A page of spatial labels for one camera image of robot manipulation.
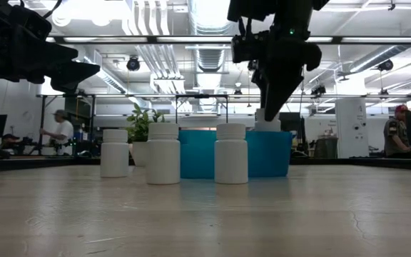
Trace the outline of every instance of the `potted plant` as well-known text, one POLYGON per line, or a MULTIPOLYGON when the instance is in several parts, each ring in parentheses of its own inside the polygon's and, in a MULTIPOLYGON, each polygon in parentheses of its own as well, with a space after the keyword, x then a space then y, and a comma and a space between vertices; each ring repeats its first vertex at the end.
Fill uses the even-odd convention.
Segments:
POLYGON ((142 110, 138 104, 134 104, 133 115, 129 116, 127 121, 131 125, 126 128, 128 131, 128 140, 130 141, 130 152, 136 166, 145 166, 148 157, 147 140, 148 125, 153 122, 166 122, 163 114, 159 114, 153 109, 142 110), (149 118, 148 112, 153 113, 152 119, 149 118))

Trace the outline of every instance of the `table surface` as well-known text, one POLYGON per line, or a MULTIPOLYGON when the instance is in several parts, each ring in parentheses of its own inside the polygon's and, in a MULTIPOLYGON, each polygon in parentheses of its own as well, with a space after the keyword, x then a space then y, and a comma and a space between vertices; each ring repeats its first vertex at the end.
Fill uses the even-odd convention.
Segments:
POLYGON ((411 256, 411 171, 291 166, 246 185, 149 186, 129 169, 0 172, 0 256, 411 256))

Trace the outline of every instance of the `ceiling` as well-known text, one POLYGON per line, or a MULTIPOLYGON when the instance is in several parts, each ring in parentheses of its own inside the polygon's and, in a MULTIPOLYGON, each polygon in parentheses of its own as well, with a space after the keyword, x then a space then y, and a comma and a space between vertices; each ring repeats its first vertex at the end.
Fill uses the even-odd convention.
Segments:
MULTIPOLYGON (((87 0, 87 4, 94 1, 96 4, 106 4, 102 0, 87 0)), ((46 6, 52 6, 55 0, 25 0, 27 6, 35 9, 40 14, 46 13, 46 6)), ((395 0, 396 9, 388 11, 386 8, 390 5, 390 0, 330 0, 322 11, 315 11, 310 22, 310 31, 315 36, 400 36, 407 35, 407 31, 411 29, 411 0, 395 0), (359 11, 357 8, 364 7, 373 9, 372 11, 359 11)), ((148 2, 146 5, 146 24, 148 27, 148 2)), ((190 26, 188 22, 188 6, 187 1, 173 0, 168 1, 168 29, 171 35, 190 35, 190 26)), ((227 8, 227 6, 217 6, 216 8, 227 8)), ((97 11, 97 14, 106 12, 105 8, 97 11)), ((272 23, 272 17, 269 16, 264 22, 254 21, 253 31, 262 31, 269 28, 272 23)), ((54 26, 52 34, 62 36, 95 36, 95 35, 125 35, 121 28, 121 20, 112 20, 107 26, 96 26, 90 20, 75 20, 67 26, 54 26)), ((174 45, 176 61, 180 69, 181 75, 184 77, 184 86, 186 90, 193 89, 196 85, 196 65, 194 53, 192 50, 186 49, 187 45, 174 45)), ((369 45, 322 45, 320 46, 323 52, 323 59, 320 67, 314 71, 305 73, 304 88, 309 94, 309 89, 318 85, 324 84, 328 93, 334 93, 336 84, 341 83, 334 76, 330 76, 321 81, 308 82, 314 79, 318 74, 322 73, 328 67, 334 64, 349 64, 357 61, 367 54, 375 51, 381 46, 369 45)), ((84 46, 87 53, 99 52, 103 57, 103 67, 115 76, 118 80, 125 84, 125 87, 130 92, 138 94, 153 94, 155 93, 150 87, 151 72, 144 60, 141 61, 141 69, 136 72, 130 72, 126 68, 126 62, 130 55, 138 55, 136 46, 134 45, 90 45, 84 46)), ((365 81, 365 90, 368 93, 377 93, 381 86, 391 86, 397 83, 411 80, 411 49, 402 52, 394 58, 391 58, 395 67, 391 72, 384 71, 383 79, 380 80, 380 72, 367 70, 359 74, 365 81)), ((225 50, 225 65, 220 80, 220 92, 232 94, 236 83, 241 83, 241 88, 244 88, 243 93, 247 94, 247 88, 250 88, 251 94, 258 94, 258 88, 250 82, 249 72, 246 64, 233 64, 231 61, 230 50, 225 50)), ((80 85, 89 93, 107 94, 111 90, 97 76, 90 78, 80 85)), ((401 87, 391 94, 408 94, 411 92, 411 85, 401 87)), ((378 102, 379 100, 369 100, 370 102, 378 102)))

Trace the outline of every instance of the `green plant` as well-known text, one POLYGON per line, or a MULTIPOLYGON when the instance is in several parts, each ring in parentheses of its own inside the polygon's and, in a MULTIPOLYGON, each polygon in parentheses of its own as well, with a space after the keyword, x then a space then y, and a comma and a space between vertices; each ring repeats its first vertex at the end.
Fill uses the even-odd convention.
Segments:
POLYGON ((148 125, 150 123, 166 122, 163 114, 156 112, 154 109, 142 110, 136 103, 134 103, 133 115, 129 116, 126 120, 131 122, 131 125, 126 130, 128 131, 128 138, 132 142, 145 142, 148 140, 148 125), (150 120, 148 117, 149 111, 153 113, 153 120, 150 120))

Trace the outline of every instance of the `white shirt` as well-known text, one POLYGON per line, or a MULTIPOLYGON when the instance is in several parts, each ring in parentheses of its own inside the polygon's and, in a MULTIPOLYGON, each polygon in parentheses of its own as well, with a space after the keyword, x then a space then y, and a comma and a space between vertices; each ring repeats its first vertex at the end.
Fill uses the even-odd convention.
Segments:
MULTIPOLYGON (((58 124, 58 126, 56 127, 55 134, 66 136, 66 138, 63 140, 55 139, 57 143, 60 143, 60 144, 68 143, 68 140, 72 139, 74 136, 74 127, 72 126, 71 122, 63 121, 60 124, 58 124)), ((64 153, 72 154, 72 147, 63 146, 57 152, 58 155, 63 155, 64 153)))

